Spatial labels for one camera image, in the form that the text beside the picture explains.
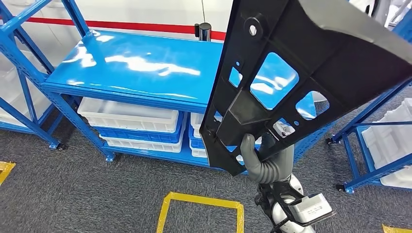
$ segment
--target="gray carpet floor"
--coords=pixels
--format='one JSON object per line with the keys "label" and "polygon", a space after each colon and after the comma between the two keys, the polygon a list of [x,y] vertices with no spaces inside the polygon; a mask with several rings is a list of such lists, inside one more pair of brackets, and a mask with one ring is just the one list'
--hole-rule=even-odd
{"label": "gray carpet floor", "polygon": [[[412,97],[411,88],[372,120],[405,97]],[[331,132],[360,110],[339,120]],[[69,148],[53,151],[35,135],[0,131],[0,161],[17,163],[0,186],[0,233],[152,233],[163,198],[171,191],[239,201],[245,232],[271,229],[254,204],[256,184],[247,176],[131,155],[106,163],[67,120],[54,135],[66,139]],[[364,166],[358,147],[354,153]],[[322,192],[337,212],[314,226],[318,233],[381,233],[382,224],[412,229],[412,192],[367,186],[350,195],[335,189],[335,184],[352,179],[342,145],[319,141],[297,162],[294,173],[306,193]],[[167,233],[235,231],[235,210],[175,200],[164,227]]]}

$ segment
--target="blue metal shelf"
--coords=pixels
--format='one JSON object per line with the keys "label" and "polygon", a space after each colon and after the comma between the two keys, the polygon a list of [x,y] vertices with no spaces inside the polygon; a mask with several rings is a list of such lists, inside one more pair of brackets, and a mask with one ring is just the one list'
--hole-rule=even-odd
{"label": "blue metal shelf", "polygon": [[[56,93],[203,114],[222,47],[221,43],[91,30],[43,85]],[[267,77],[285,76],[271,67],[285,67],[281,59],[268,57],[260,72]],[[296,83],[285,82],[281,91]],[[272,90],[271,94],[259,91],[260,101],[268,105],[280,101],[284,93]],[[316,115],[311,95],[297,108]]]}
{"label": "blue metal shelf", "polygon": [[[180,153],[110,147],[82,121],[61,94],[204,113],[223,45],[89,30],[76,3],[62,0],[82,40],[56,69],[49,66],[46,59],[42,61],[50,74],[47,77],[24,57],[9,36],[14,32],[22,37],[25,32],[19,24],[47,2],[37,1],[0,28],[0,50],[101,151],[106,160],[112,161],[114,152],[121,152],[209,167],[207,159],[192,157],[187,135]],[[36,48],[34,43],[29,41],[28,44]],[[34,51],[38,51],[35,53],[37,58],[44,57],[38,49]],[[259,100],[273,105],[273,100],[280,99],[277,90],[290,90],[296,83],[294,79],[298,77],[282,78],[284,62],[276,57],[268,57],[265,64],[267,66],[262,66],[258,75],[270,74],[270,77],[278,77],[282,81],[279,83],[281,85],[276,86],[272,82],[259,81],[262,82],[260,86],[266,85],[273,90],[258,95]],[[311,95],[306,96],[296,107],[308,116],[316,115]]]}
{"label": "blue metal shelf", "polygon": [[[32,41],[32,39],[27,35],[27,33],[20,26],[21,23],[23,23],[33,14],[35,14],[38,10],[40,10],[41,7],[45,6],[50,1],[51,0],[36,1],[30,7],[23,10],[16,17],[12,16],[12,14],[5,7],[3,2],[0,1],[0,15],[3,21],[3,25],[1,25],[0,27],[0,41],[2,42],[0,43],[0,51],[17,68],[18,78],[20,80],[23,94],[24,94],[24,97],[27,103],[29,113],[30,113],[30,119],[28,119],[26,116],[21,114],[18,110],[16,110],[13,106],[7,103],[4,99],[0,98],[0,108],[4,109],[7,113],[12,115],[14,118],[20,121],[23,125],[25,125],[25,127],[22,127],[22,126],[17,126],[13,124],[8,124],[5,122],[0,122],[0,129],[20,132],[20,133],[36,134],[49,143],[49,148],[61,149],[62,147],[59,146],[60,144],[59,141],[53,138],[51,134],[53,133],[53,131],[56,129],[57,125],[63,118],[63,115],[62,114],[58,115],[47,131],[44,131],[41,128],[45,120],[48,118],[50,113],[53,111],[54,105],[50,105],[50,107],[44,112],[44,114],[40,117],[40,119],[38,119],[35,113],[33,101],[32,101],[30,91],[27,85],[26,77],[29,78],[32,82],[35,82],[35,80],[30,78],[31,74],[27,71],[26,67],[23,66],[23,64],[20,63],[18,60],[16,60],[16,59],[22,58],[21,60],[25,59],[23,63],[30,63],[27,60],[27,58],[18,50],[16,43],[15,43],[15,36],[29,48],[29,50],[39,60],[39,62],[43,65],[43,67],[46,69],[46,71],[49,74],[53,72],[54,67],[46,59],[44,54],[40,51],[40,49],[36,46],[36,44]],[[41,81],[44,80],[48,76],[46,74],[39,72],[38,70],[37,72],[38,72],[37,73],[38,78]],[[74,101],[74,98],[69,99],[70,104],[73,104],[73,101]]]}
{"label": "blue metal shelf", "polygon": [[[393,29],[393,32],[397,33],[399,36],[404,38],[408,42],[412,42],[412,11],[409,10],[404,18],[398,23],[398,25]],[[375,169],[375,163],[370,154],[368,147],[361,134],[362,131],[369,128],[369,126],[375,125],[402,125],[402,124],[412,124],[412,122],[382,122],[382,123],[363,123],[370,115],[372,115],[376,110],[382,107],[387,101],[394,97],[397,93],[402,91],[405,87],[409,86],[412,82],[412,77],[403,83],[394,86],[387,92],[376,98],[371,104],[369,104],[359,115],[357,115],[353,120],[351,120],[346,126],[342,128],[338,133],[336,133],[332,138],[330,138],[329,143],[339,143],[343,141],[346,153],[349,159],[349,165],[352,170],[353,180],[350,182],[345,182],[343,184],[344,189],[347,193],[354,193],[354,189],[361,187],[363,185],[382,185],[380,178],[394,173],[403,169],[404,166],[412,165],[412,153],[408,154],[390,164],[387,164],[379,169]],[[363,159],[366,163],[366,174],[360,175],[358,166],[356,164],[355,156],[353,155],[352,148],[350,146],[348,135],[355,133],[360,145]]]}

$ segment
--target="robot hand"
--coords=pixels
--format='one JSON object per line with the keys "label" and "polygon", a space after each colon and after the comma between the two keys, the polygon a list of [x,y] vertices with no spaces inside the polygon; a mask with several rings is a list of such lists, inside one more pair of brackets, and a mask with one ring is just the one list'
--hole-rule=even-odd
{"label": "robot hand", "polygon": [[[271,135],[264,134],[259,152],[274,143]],[[271,232],[315,233],[311,225],[334,214],[322,194],[303,195],[302,185],[292,174],[294,145],[261,162],[255,138],[246,134],[240,151],[249,177],[259,183],[255,203],[271,221]]]}

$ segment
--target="yellow floor tape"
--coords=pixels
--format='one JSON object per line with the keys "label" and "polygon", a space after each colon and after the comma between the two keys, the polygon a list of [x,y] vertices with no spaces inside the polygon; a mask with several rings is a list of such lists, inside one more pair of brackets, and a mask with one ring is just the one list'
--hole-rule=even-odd
{"label": "yellow floor tape", "polygon": [[237,233],[244,232],[244,216],[243,216],[243,205],[238,201],[231,200],[222,200],[215,198],[206,198],[195,195],[183,194],[183,193],[174,193],[169,192],[169,194],[163,199],[162,209],[160,210],[159,221],[157,222],[156,233],[162,233],[163,228],[165,227],[166,216],[169,210],[169,205],[171,200],[181,200],[187,202],[194,202],[205,205],[214,205],[226,208],[237,209]]}
{"label": "yellow floor tape", "polygon": [[387,227],[382,224],[384,233],[412,233],[412,230]]}
{"label": "yellow floor tape", "polygon": [[0,185],[7,178],[10,171],[14,168],[15,163],[7,163],[0,161]]}

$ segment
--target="panel cutout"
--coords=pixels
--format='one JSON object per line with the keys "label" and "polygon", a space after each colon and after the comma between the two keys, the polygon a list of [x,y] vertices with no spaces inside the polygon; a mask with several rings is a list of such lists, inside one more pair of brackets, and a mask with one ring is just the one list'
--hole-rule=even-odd
{"label": "panel cutout", "polygon": [[218,121],[218,122],[221,123],[222,120],[223,120],[223,116],[221,116],[218,111],[215,112],[215,115],[213,116],[213,118],[214,118],[215,122]]}
{"label": "panel cutout", "polygon": [[275,124],[273,124],[273,129],[282,138],[285,138],[295,132],[295,128],[283,118],[279,119]]}
{"label": "panel cutout", "polygon": [[276,53],[270,52],[250,85],[250,91],[265,108],[272,110],[298,81],[297,72]]}
{"label": "panel cutout", "polygon": [[240,81],[242,80],[242,77],[243,77],[242,74],[240,74],[237,69],[232,67],[232,71],[230,72],[230,76],[229,76],[230,83],[234,85],[235,87],[238,87],[240,84]]}
{"label": "panel cutout", "polygon": [[[313,99],[316,102],[316,115],[314,116],[312,113],[309,113],[304,108],[302,108],[302,103],[307,102],[308,99]],[[312,120],[315,119],[317,116],[325,112],[329,108],[329,101],[326,99],[324,95],[322,95],[318,91],[310,91],[308,92],[305,97],[303,97],[297,104],[296,110],[301,117],[305,120]]]}

